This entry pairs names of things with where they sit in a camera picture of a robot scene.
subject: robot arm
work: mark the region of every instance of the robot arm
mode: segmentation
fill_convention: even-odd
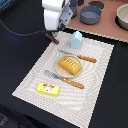
[[[73,15],[72,10],[69,8],[70,1],[71,0],[42,0],[45,29],[62,30],[69,24]]]

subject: woven placemat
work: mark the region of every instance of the woven placemat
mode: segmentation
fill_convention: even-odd
[[[60,31],[56,37],[59,44],[49,44],[42,56],[13,92],[13,96],[48,111],[80,128],[87,128],[94,110],[96,99],[113,50],[113,45],[82,38],[81,49],[70,46],[72,34]],[[63,56],[58,49],[97,59],[96,63],[81,60],[82,72],[73,81],[84,85],[84,89],[73,87],[60,80],[51,79],[43,74],[47,69],[54,73],[55,62]],[[39,82],[60,86],[58,97],[38,93]]]

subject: bread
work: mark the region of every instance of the bread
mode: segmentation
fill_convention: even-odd
[[[59,66],[61,66],[63,69],[65,69],[72,75],[76,75],[82,69],[81,65],[69,59],[68,57],[62,59],[59,62]]]

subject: utensil handle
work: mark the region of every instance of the utensil handle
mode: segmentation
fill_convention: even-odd
[[[86,57],[86,56],[82,56],[82,55],[77,55],[77,57],[80,58],[80,59],[83,59],[83,60],[87,60],[87,61],[93,62],[93,63],[95,63],[97,61],[96,59],[93,59],[93,58],[90,58],[90,57]]]
[[[73,85],[73,86],[75,86],[75,87],[78,87],[78,88],[81,88],[81,89],[84,88],[84,86],[83,86],[82,84],[77,83],[77,82],[74,82],[74,81],[69,80],[69,79],[67,79],[67,78],[63,78],[63,81],[66,82],[66,83],[68,83],[68,84],[71,84],[71,85]]]

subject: yellow butter block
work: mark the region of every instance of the yellow butter block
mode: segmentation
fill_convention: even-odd
[[[63,60],[61,60],[59,65],[72,75],[76,75],[82,69],[81,65],[69,59],[68,57],[65,57]]]
[[[52,95],[52,96],[58,96],[60,91],[59,86],[46,84],[46,83],[39,83],[37,87],[37,92]]]

